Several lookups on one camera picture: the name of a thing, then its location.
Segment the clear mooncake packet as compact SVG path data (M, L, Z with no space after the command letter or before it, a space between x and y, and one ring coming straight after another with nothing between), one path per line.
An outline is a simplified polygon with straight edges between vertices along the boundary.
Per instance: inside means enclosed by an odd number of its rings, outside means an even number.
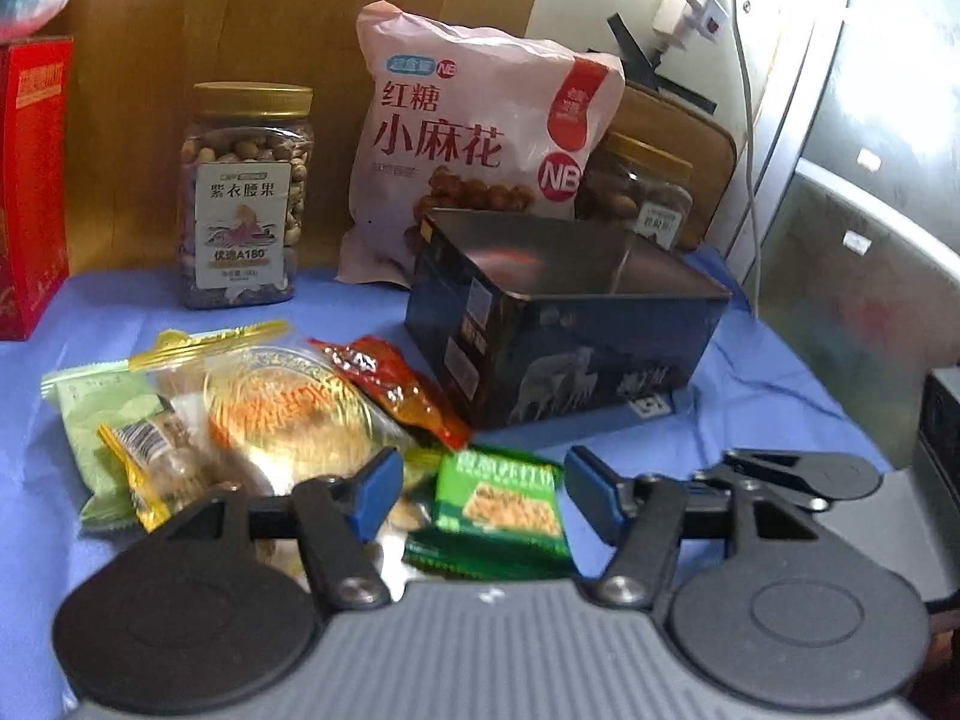
M166 330L128 369L146 374L192 447L261 493L285 494L314 476L349 478L379 450L415 447L286 320Z

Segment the green peanut bar packet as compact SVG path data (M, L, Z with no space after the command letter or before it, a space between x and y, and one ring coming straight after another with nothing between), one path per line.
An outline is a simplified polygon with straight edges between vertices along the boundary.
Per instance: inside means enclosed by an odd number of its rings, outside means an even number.
M574 574L558 493L563 468L535 455L469 447L439 460L430 522L405 539L404 561L469 580Z

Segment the yellow clear nut packet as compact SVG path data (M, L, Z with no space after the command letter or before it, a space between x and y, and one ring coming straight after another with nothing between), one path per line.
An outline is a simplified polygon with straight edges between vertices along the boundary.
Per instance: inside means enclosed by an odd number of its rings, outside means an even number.
M217 468L192 442L174 411L163 410L125 426L98 426L106 449L121 462L133 510L147 532L217 484Z

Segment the pink snack bag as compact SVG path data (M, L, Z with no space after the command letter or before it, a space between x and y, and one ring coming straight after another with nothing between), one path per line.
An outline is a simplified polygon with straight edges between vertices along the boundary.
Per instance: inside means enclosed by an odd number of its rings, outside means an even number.
M622 102L619 57L444 25L389 2L366 5L356 34L374 93L352 165L342 281L407 284L436 208L573 216Z

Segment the nut jar gold lid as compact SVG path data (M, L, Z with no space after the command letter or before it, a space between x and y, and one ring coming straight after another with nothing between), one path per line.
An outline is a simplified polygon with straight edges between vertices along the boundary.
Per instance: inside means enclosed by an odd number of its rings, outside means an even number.
M192 309L288 301L313 156L313 90L200 82L181 146L178 261Z

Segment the light green snack packet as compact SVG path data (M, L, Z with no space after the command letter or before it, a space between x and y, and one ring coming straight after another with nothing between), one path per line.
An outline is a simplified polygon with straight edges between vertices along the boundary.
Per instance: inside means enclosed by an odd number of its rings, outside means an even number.
M148 377L125 361L95 362L50 372L41 397L60 415L76 470L88 489L80 523L88 532L132 527L135 517L124 464L99 437L99 427L124 427L161 411Z

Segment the dark sheep-print tin box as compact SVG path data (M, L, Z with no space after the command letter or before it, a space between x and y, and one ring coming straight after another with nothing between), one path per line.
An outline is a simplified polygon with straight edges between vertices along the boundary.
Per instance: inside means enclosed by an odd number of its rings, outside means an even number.
M592 221L436 208L418 237L405 327L477 431L685 387L731 297Z

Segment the wooden chair back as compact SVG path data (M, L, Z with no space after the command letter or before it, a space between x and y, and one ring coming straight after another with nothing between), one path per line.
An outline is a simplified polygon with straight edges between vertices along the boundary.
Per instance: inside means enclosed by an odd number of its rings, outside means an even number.
M686 216L679 247L697 249L736 171L736 140L708 115L636 85L625 86L612 128L692 166L688 192L693 208Z

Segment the blue tablecloth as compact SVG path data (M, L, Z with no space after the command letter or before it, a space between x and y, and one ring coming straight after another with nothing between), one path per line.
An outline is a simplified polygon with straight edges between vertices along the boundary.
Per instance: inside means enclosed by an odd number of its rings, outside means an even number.
M583 444L627 475L686 478L727 449L844 452L881 472L892 465L788 345L760 322L716 250L688 263L720 281L731 300L692 383L665 416L630 406L480 434L501 449L563 460ZM88 489L78 476L59 415L41 397L50 372L120 361L151 348L168 328L208 332L285 319L309 337L376 335L425 364L405 332L407 294L348 286L329 268L308 268L295 299L242 309L189 310L167 270L105 271L68 280L32 337L2 348L2 713L57 718L67 686L50 645L60 601L132 539L132 530L86 533L78 512Z

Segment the red orange snack packet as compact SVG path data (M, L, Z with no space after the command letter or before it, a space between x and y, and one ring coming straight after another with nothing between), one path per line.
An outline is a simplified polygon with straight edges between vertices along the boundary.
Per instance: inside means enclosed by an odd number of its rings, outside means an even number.
M472 429L425 374L384 338L364 335L350 343L309 338L308 343L345 379L417 439L430 439L457 452L467 447Z

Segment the red gift box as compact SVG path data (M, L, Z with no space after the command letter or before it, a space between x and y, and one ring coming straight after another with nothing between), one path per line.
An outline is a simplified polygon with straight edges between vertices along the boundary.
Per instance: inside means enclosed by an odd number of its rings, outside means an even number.
M73 41L2 49L2 338L23 341L68 278L65 135Z

